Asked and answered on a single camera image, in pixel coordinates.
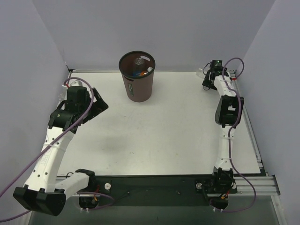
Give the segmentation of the blue label plastic bottle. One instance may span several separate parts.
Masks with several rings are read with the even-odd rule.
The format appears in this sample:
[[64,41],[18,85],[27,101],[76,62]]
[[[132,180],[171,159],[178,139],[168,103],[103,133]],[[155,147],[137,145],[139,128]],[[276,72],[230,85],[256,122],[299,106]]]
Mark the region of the blue label plastic bottle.
[[134,64],[133,64],[133,72],[132,72],[132,76],[133,77],[138,77],[136,75],[136,73],[140,72],[140,71],[148,71],[148,73],[150,73],[153,70],[153,67],[147,66],[146,65],[146,60],[143,58],[136,58],[134,60]]

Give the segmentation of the orange label plastic bottle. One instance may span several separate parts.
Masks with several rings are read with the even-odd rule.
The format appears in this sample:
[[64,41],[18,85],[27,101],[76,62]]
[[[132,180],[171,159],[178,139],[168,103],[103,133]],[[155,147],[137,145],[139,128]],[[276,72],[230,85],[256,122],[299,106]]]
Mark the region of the orange label plastic bottle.
[[148,74],[148,71],[140,71],[140,72],[138,72],[138,73],[136,73],[136,75],[138,76],[138,77],[142,77],[142,76],[145,76],[145,75],[147,75]]

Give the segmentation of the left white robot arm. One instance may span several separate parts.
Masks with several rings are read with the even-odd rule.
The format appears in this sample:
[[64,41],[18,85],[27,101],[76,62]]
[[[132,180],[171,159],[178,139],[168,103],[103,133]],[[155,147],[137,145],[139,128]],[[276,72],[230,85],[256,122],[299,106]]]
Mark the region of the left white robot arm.
[[16,187],[13,197],[27,210],[59,215],[65,202],[79,191],[86,193],[97,189],[93,171],[78,169],[72,176],[56,183],[56,176],[65,151],[77,128],[108,109],[98,91],[93,97],[83,86],[70,86],[66,100],[50,115],[43,148],[45,153],[37,163],[23,187]]

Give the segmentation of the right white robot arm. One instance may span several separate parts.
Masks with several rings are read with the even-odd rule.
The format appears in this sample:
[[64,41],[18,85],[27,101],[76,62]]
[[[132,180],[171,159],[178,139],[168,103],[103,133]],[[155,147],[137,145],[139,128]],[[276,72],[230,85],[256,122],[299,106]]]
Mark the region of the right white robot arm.
[[212,60],[206,66],[202,86],[204,90],[216,90],[220,100],[215,112],[215,122],[220,127],[219,149],[213,169],[212,186],[221,192],[233,187],[232,140],[241,120],[244,98],[234,88],[233,79],[222,66],[222,60]]

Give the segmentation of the brown plastic waste bin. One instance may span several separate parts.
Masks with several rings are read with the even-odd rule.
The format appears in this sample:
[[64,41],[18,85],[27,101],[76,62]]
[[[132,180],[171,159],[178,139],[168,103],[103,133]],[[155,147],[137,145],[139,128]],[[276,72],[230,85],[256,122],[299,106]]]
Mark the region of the brown plastic waste bin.
[[[134,60],[140,57],[145,59],[146,65],[153,67],[153,70],[146,76],[133,77]],[[151,97],[155,67],[156,62],[154,58],[147,52],[132,51],[121,57],[119,61],[119,70],[129,99],[134,102],[143,102]]]

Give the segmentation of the clear crumpled plastic bottle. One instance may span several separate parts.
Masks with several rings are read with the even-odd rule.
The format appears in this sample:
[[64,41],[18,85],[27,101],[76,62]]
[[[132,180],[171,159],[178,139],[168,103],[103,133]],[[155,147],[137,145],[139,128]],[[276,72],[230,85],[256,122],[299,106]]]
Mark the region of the clear crumpled plastic bottle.
[[59,95],[58,104],[60,104],[62,101],[66,99],[67,90],[63,90]]

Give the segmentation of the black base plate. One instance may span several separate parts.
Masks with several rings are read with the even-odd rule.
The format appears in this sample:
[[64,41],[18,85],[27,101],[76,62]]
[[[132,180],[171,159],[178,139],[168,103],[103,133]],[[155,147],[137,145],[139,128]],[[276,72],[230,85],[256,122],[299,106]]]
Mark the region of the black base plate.
[[228,195],[237,193],[234,179],[213,175],[96,176],[88,196],[79,196],[80,207],[105,206],[207,206],[228,205]]

